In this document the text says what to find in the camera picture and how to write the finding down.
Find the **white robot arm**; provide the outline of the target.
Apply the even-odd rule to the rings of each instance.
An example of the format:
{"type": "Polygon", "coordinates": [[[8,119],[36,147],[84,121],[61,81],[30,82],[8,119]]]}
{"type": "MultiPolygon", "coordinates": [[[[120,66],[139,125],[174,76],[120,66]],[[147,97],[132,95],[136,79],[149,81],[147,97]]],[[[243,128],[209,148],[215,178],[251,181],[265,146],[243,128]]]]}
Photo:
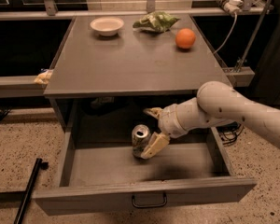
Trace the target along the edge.
{"type": "Polygon", "coordinates": [[[210,128],[236,121],[280,149],[280,110],[253,102],[234,88],[218,82],[204,83],[197,96],[165,108],[147,108],[145,113],[158,120],[159,133],[152,134],[141,153],[150,159],[172,138],[197,128],[210,128]]]}

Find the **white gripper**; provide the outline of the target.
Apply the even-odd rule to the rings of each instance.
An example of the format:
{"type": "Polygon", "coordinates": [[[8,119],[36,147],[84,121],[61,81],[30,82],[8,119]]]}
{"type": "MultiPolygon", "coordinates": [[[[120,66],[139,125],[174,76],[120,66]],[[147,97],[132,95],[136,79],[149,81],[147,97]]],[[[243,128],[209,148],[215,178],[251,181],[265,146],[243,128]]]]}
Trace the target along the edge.
{"type": "Polygon", "coordinates": [[[147,146],[141,153],[142,159],[150,159],[158,154],[170,143],[170,137],[178,138],[188,133],[178,121],[176,108],[177,104],[173,104],[164,109],[152,107],[143,110],[146,115],[158,119],[158,127],[162,133],[151,135],[147,146]]]}

